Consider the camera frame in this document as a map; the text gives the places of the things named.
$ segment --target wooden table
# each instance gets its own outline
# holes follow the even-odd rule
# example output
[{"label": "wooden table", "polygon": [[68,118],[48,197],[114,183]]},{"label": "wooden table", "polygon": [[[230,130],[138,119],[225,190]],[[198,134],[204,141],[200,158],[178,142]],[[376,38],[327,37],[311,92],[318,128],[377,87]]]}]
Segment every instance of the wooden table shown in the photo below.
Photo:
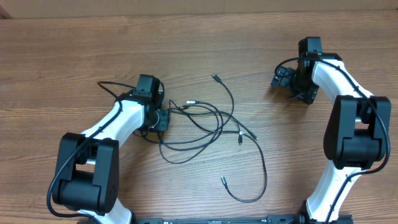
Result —
[{"label": "wooden table", "polygon": [[[76,222],[53,217],[45,204],[59,140],[90,128],[113,106],[96,81],[135,85],[140,73],[161,79],[166,99],[179,105],[202,100],[229,111],[227,92],[210,77],[217,73],[234,95],[234,114],[259,137],[268,187],[254,203],[226,193],[220,174],[242,198],[256,197],[264,183],[255,145],[238,146],[235,135],[221,136],[179,166],[166,163],[157,145],[131,136],[120,150],[119,198],[127,208],[139,218],[296,213],[325,168],[323,134],[332,106],[322,91],[307,106],[269,84],[275,66],[296,57],[306,36],[322,37],[324,51],[338,53],[363,87],[398,104],[398,11],[0,21],[0,223]],[[211,116],[200,122],[214,127]],[[341,209],[358,223],[397,222],[395,108],[389,131],[388,166],[361,177]],[[167,139],[202,134],[175,115]],[[194,153],[165,151],[173,160]]]}]

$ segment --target wood surface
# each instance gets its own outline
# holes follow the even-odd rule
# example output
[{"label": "wood surface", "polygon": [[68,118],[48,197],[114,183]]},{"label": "wood surface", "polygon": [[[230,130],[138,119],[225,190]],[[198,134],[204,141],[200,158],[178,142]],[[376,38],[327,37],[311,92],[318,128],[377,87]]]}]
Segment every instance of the wood surface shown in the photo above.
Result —
[{"label": "wood surface", "polygon": [[[296,213],[325,168],[332,106],[323,91],[307,106],[269,84],[275,66],[296,57],[306,36],[322,37],[325,52],[338,53],[363,87],[393,104],[389,164],[360,177],[341,212],[356,223],[397,223],[398,11],[1,20],[0,30],[0,223],[76,223],[53,217],[45,204],[59,140],[113,107],[98,80],[135,85],[140,73],[161,79],[167,100],[207,101],[229,111],[227,92],[210,77],[217,73],[234,95],[234,115],[259,137],[268,186],[254,203],[226,193],[220,174],[241,198],[257,197],[264,183],[257,148],[248,140],[238,146],[235,135],[222,135],[183,165],[166,163],[158,145],[131,136],[120,150],[124,206],[139,218]],[[199,122],[215,126],[211,116]],[[166,138],[202,134],[173,115]],[[175,161],[194,153],[165,151]]]},{"label": "wood surface", "polygon": [[395,10],[398,0],[0,0],[11,18]]}]

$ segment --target wooden tabletop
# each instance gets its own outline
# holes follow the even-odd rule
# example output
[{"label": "wooden tabletop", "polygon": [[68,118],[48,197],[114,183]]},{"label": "wooden tabletop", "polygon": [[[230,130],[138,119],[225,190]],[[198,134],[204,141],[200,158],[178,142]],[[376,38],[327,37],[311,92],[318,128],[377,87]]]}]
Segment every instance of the wooden tabletop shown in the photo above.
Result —
[{"label": "wooden tabletop", "polygon": [[[234,96],[234,115],[259,138],[268,186],[254,203],[225,191],[220,174],[241,198],[257,197],[264,184],[256,146],[248,140],[238,146],[236,135],[222,135],[182,165],[168,164],[158,145],[131,136],[120,150],[125,207],[139,218],[297,213],[326,165],[323,134],[332,105],[323,91],[307,106],[271,90],[270,82],[275,66],[296,57],[306,36],[320,36],[325,52],[338,53],[363,87],[393,104],[389,164],[359,178],[341,213],[357,223],[397,223],[398,11],[1,20],[0,223],[76,223],[52,216],[45,204],[59,140],[90,128],[113,107],[98,80],[135,85],[141,73],[164,82],[167,100],[207,101],[229,111],[227,92],[210,77],[217,73]],[[215,126],[211,116],[199,122]],[[166,139],[202,135],[173,115]],[[194,153],[165,150],[174,161]]]}]

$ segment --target cable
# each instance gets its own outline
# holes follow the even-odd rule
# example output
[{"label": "cable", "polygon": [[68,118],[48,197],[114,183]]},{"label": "cable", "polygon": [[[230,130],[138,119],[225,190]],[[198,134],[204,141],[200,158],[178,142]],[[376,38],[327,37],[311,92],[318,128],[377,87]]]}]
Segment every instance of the cable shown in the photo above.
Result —
[{"label": "cable", "polygon": [[[241,144],[241,138],[243,135],[245,135],[247,138],[249,138],[250,140],[252,140],[256,146],[258,147],[259,151],[260,151],[260,155],[261,155],[261,160],[262,160],[262,167],[264,170],[264,187],[262,189],[262,192],[260,194],[260,196],[254,198],[254,199],[250,199],[250,200],[243,200],[240,198],[235,197],[229,190],[228,186],[226,185],[226,180],[224,178],[224,176],[222,176],[221,181],[223,183],[223,185],[225,186],[225,189],[227,191],[227,193],[230,194],[230,196],[232,198],[234,198],[235,200],[238,200],[240,202],[255,202],[257,200],[259,200],[263,195],[264,192],[266,191],[267,188],[267,170],[266,170],[266,163],[264,160],[264,155],[261,151],[260,145],[258,145],[258,143],[256,142],[256,140],[258,140],[257,136],[251,132],[247,127],[245,127],[245,125],[243,125],[241,122],[239,122],[234,116],[233,116],[233,112],[234,112],[234,98],[233,95],[231,93],[231,91],[229,90],[229,88],[221,81],[221,79],[218,77],[218,75],[212,75],[212,77],[216,80],[216,82],[220,83],[225,90],[228,92],[230,98],[231,98],[231,102],[232,102],[232,109],[230,113],[224,112],[224,111],[220,111],[216,106],[207,103],[207,102],[203,102],[203,101],[193,101],[190,100],[188,101],[187,105],[183,105],[183,106],[177,106],[174,101],[169,100],[169,122],[171,120],[171,114],[175,113],[175,114],[180,114],[180,115],[184,115],[186,116],[197,128],[199,128],[200,130],[206,132],[207,134],[205,134],[204,136],[198,138],[198,139],[194,139],[191,141],[184,141],[184,142],[165,142],[163,140],[163,135],[164,132],[158,132],[157,133],[157,137],[159,142],[148,139],[147,138],[147,134],[148,132],[146,132],[145,134],[141,131],[141,137],[144,138],[145,140],[152,142],[152,143],[156,143],[159,145],[159,152],[160,155],[162,156],[162,158],[167,161],[168,163],[171,164],[183,164],[186,163],[190,160],[192,160],[193,158],[195,158],[196,156],[198,156],[199,154],[201,154],[210,144],[214,143],[221,134],[238,134],[239,135],[239,145]],[[202,112],[202,113],[189,113],[187,112],[188,109],[190,108],[203,108],[208,110],[208,112]],[[207,128],[204,128],[203,126],[199,125],[194,119],[194,116],[206,116],[206,115],[214,115],[216,118],[216,122],[217,122],[217,126],[214,130],[210,130]],[[238,130],[233,131],[233,130],[224,130],[223,128],[225,127],[225,125],[230,121],[233,120],[236,125]],[[197,142],[200,141],[202,139],[205,139],[207,137],[210,137],[211,139],[204,143],[201,144],[199,146],[193,146],[193,147],[188,147],[188,148],[176,148],[176,147],[172,147],[171,145],[182,145],[182,144],[188,144],[188,143],[193,143],[193,142]],[[163,150],[162,150],[162,146],[167,147],[173,151],[191,151],[191,150],[196,150],[199,149],[198,152],[196,152],[193,156],[189,157],[188,159],[185,159],[183,161],[171,161],[168,158],[166,158],[163,154]]]},{"label": "cable", "polygon": [[51,205],[51,194],[55,185],[55,182],[59,179],[62,171],[64,170],[64,168],[67,166],[67,164],[75,157],[75,155],[77,155],[78,152],[80,152],[82,149],[86,148],[86,146],[88,145],[88,143],[100,132],[102,132],[107,126],[109,126],[118,116],[119,114],[122,112],[123,110],[123,105],[121,103],[121,101],[118,99],[118,96],[116,94],[114,94],[111,90],[109,90],[108,88],[106,88],[105,86],[103,86],[102,84],[113,84],[113,85],[121,85],[121,86],[126,86],[129,88],[136,88],[134,86],[130,86],[127,84],[123,84],[123,83],[115,83],[115,82],[97,82],[97,84],[99,85],[99,87],[101,87],[102,89],[104,89],[105,91],[107,91],[109,94],[111,94],[113,97],[115,97],[116,101],[119,103],[119,109],[116,112],[116,114],[109,119],[109,121],[107,121],[104,125],[102,125],[102,127],[99,127],[97,131],[95,131],[92,135],[88,136],[77,148],[76,150],[69,156],[69,158],[65,161],[65,163],[63,164],[63,166],[61,166],[61,168],[59,169],[59,171],[57,172],[57,174],[55,174],[54,178],[51,181],[49,190],[47,191],[47,208],[48,210],[51,212],[51,214],[55,215],[56,217],[60,217],[60,218],[73,218],[73,217],[87,217],[91,220],[94,220],[95,223],[99,223],[99,221],[97,219],[94,218],[94,216],[89,215],[89,214],[83,214],[83,213],[75,213],[75,214],[62,214],[62,213],[58,213],[54,210],[54,208]]},{"label": "cable", "polygon": [[278,64],[278,66],[276,66],[275,71],[274,71],[275,76],[280,77],[280,78],[285,78],[285,77],[291,76],[291,75],[285,75],[285,76],[278,75],[278,69],[279,69],[283,64],[285,64],[285,63],[287,63],[287,62],[294,61],[294,60],[311,60],[311,61],[315,61],[315,62],[321,62],[321,63],[324,63],[325,65],[329,65],[330,67],[336,69],[336,70],[339,71],[341,74],[343,74],[343,76],[347,79],[347,81],[349,82],[349,84],[354,88],[354,91],[356,91],[359,95],[361,95],[361,96],[368,102],[369,106],[371,107],[373,113],[375,114],[377,120],[378,120],[379,123],[380,123],[381,129],[382,129],[382,131],[383,131],[384,138],[386,139],[386,155],[384,156],[384,160],[383,160],[383,162],[380,164],[379,167],[377,167],[377,168],[375,168],[375,169],[373,169],[373,170],[367,170],[367,171],[356,172],[356,173],[354,173],[354,174],[351,174],[351,175],[347,176],[347,178],[346,178],[345,181],[343,182],[343,185],[340,187],[340,189],[339,189],[339,191],[338,191],[338,193],[337,193],[337,195],[336,195],[336,197],[335,197],[335,199],[334,199],[332,205],[330,206],[330,210],[329,210],[329,212],[328,212],[328,216],[326,217],[326,220],[325,220],[325,224],[328,224],[328,223],[329,223],[329,219],[330,219],[330,217],[331,217],[331,214],[333,213],[333,211],[334,211],[334,209],[335,209],[335,206],[336,206],[336,204],[337,204],[337,201],[338,201],[338,199],[340,198],[341,194],[343,193],[344,188],[346,187],[347,183],[348,183],[353,177],[355,177],[355,176],[357,176],[357,175],[374,174],[374,173],[377,173],[377,172],[379,172],[380,170],[382,170],[382,169],[387,165],[388,160],[389,160],[389,158],[390,158],[390,139],[389,139],[389,136],[388,136],[388,132],[387,132],[386,126],[384,125],[384,122],[383,122],[383,120],[381,119],[380,114],[379,114],[379,112],[377,111],[376,107],[373,105],[372,101],[359,89],[359,87],[354,83],[354,81],[352,81],[352,79],[349,77],[349,75],[348,75],[344,70],[342,70],[339,66],[333,65],[332,63],[327,62],[327,61],[324,61],[324,60],[322,60],[322,59],[309,58],[309,57],[295,57],[295,58],[290,58],[290,59],[284,60],[283,62],[281,62],[280,64]]}]

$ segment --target robotic arm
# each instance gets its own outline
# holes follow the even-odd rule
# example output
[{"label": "robotic arm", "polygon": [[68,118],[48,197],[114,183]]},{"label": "robotic arm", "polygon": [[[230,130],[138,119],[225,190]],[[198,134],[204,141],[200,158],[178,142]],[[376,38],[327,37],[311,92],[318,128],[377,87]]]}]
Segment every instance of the robotic arm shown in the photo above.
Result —
[{"label": "robotic arm", "polygon": [[[164,92],[159,91],[159,85],[159,79],[141,75],[136,90],[119,96],[122,112],[62,170],[52,192],[55,203],[92,215],[103,224],[135,223],[134,214],[124,208],[118,199],[119,148],[136,129],[167,130],[169,111],[160,109]],[[81,134],[66,133],[61,138],[55,173],[86,136],[92,135],[108,122],[119,107],[119,102],[115,102],[114,108],[92,128]],[[77,170],[76,164],[93,164],[95,171]]]},{"label": "robotic arm", "polygon": [[[346,72],[359,90],[376,106],[388,130],[391,103],[386,97],[375,97],[361,87],[347,72],[337,54],[323,53],[319,37],[307,37],[301,40],[298,49],[302,58],[323,60]],[[309,105],[313,103],[320,87],[333,104],[323,139],[324,152],[329,161],[314,193],[307,199],[304,209],[305,223],[323,223],[346,177],[370,169],[374,161],[380,161],[384,157],[386,140],[380,124],[368,103],[354,90],[348,79],[336,68],[323,62],[299,59],[296,70],[277,67],[277,74],[271,85],[291,90],[291,97],[296,97]],[[369,124],[369,127],[356,129],[355,122]],[[338,211],[359,177],[360,175],[357,175],[347,183],[329,221],[345,223],[338,219]]]}]

